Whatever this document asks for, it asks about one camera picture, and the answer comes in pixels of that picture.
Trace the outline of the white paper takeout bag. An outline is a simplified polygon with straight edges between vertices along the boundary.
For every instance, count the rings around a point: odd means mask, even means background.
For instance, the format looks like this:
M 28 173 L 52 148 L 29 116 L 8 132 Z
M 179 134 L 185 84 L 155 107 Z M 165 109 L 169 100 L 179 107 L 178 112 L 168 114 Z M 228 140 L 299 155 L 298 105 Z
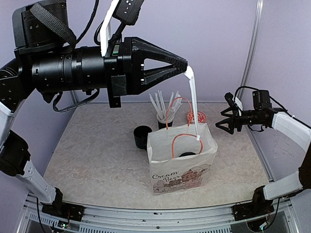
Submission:
M 218 145 L 206 123 L 166 127 L 148 134 L 147 155 L 153 195 L 177 193 L 204 186 Z M 185 152 L 196 155 L 181 157 Z

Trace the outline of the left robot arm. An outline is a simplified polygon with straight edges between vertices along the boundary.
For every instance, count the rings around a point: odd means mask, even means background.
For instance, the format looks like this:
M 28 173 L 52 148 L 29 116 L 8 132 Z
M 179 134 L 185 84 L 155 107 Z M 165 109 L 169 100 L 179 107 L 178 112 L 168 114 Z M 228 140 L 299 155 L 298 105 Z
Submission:
M 19 108 L 37 90 L 56 105 L 66 91 L 81 90 L 87 98 L 73 110 L 107 90 L 109 106 L 121 97 L 138 95 L 187 70 L 187 61 L 138 37 L 122 37 L 133 26 L 143 2 L 114 0 L 95 33 L 96 46 L 78 48 L 68 25 L 64 0 L 42 0 L 16 9 L 12 15 L 15 58 L 0 70 L 0 169 L 17 177 L 58 216 L 68 211 L 58 188 L 35 170 L 28 145 L 12 131 Z

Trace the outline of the single white straw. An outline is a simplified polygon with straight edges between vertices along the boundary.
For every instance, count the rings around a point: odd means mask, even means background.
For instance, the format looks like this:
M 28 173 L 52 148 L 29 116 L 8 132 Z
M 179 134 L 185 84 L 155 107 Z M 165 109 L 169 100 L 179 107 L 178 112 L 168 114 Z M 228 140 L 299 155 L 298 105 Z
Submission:
M 191 101 L 192 101 L 192 112 L 194 117 L 194 124 L 195 124 L 195 132 L 196 132 L 196 140 L 199 141 L 201 139 L 198 128 L 199 128 L 199 121 L 198 121 L 198 109 L 197 109 L 197 96 L 196 96 L 196 85 L 195 85 L 195 76 L 194 71 L 191 66 L 187 66 L 184 75 L 189 79 L 190 84 L 190 92 L 191 92 Z

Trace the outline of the black coffee lid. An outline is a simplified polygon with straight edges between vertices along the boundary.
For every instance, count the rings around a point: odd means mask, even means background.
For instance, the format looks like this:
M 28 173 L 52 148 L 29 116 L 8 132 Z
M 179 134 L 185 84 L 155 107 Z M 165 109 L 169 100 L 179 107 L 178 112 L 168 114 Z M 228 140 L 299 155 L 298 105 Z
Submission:
M 185 153 L 181 154 L 179 156 L 179 158 L 186 157 L 186 156 L 191 156 L 191 155 L 196 155 L 196 153 L 194 153 L 194 152 L 185 152 Z

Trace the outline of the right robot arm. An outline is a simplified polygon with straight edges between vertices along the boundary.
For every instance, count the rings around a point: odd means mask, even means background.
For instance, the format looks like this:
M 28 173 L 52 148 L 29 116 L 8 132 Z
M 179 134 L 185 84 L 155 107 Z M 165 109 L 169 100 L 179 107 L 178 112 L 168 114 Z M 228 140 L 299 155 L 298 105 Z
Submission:
M 269 128 L 292 141 L 305 153 L 300 167 L 281 179 L 261 186 L 254 191 L 248 210 L 258 216 L 273 200 L 294 196 L 311 187 L 311 128 L 306 123 L 291 115 L 288 110 L 276 101 L 268 90 L 251 87 L 253 109 L 245 110 L 236 94 L 225 94 L 228 108 L 221 111 L 224 116 L 215 126 L 233 134 L 240 132 L 243 126 L 249 129 L 259 125 L 263 132 Z

